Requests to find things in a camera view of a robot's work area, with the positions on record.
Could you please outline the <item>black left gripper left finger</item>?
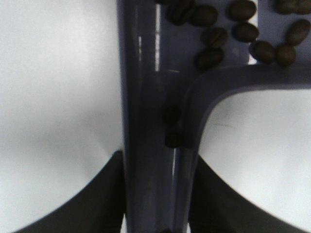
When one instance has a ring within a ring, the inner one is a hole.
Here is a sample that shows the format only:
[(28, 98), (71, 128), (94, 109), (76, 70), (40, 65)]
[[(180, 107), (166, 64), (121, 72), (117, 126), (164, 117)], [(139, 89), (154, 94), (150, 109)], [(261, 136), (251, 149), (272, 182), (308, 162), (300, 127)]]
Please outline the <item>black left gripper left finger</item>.
[(20, 233), (119, 233), (125, 213), (123, 154), (108, 163), (77, 195)]

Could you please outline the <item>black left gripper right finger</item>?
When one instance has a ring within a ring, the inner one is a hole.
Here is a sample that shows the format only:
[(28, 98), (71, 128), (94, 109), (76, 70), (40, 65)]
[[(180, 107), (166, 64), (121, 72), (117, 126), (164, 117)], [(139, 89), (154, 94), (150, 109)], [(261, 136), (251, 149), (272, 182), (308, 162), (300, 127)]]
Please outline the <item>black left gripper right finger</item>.
[(300, 233), (227, 185), (198, 158), (189, 212), (192, 233)]

